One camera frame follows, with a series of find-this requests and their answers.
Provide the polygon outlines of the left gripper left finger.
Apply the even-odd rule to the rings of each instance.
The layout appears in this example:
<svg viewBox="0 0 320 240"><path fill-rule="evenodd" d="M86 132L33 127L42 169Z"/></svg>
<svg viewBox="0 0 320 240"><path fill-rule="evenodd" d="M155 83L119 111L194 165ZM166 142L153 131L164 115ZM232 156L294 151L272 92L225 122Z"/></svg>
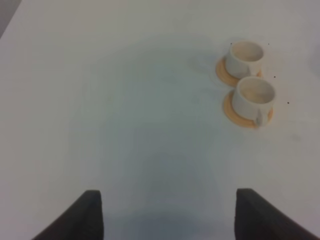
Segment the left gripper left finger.
<svg viewBox="0 0 320 240"><path fill-rule="evenodd" d="M104 220L99 190L86 190L35 240L103 240Z"/></svg>

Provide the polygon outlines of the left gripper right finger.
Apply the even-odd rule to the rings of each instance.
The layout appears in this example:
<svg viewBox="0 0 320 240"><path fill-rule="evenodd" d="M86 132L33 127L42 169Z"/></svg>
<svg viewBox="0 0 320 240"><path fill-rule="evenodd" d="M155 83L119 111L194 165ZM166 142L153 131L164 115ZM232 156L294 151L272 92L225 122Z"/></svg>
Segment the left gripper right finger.
<svg viewBox="0 0 320 240"><path fill-rule="evenodd" d="M236 240L318 240L256 191L236 191L234 235Z"/></svg>

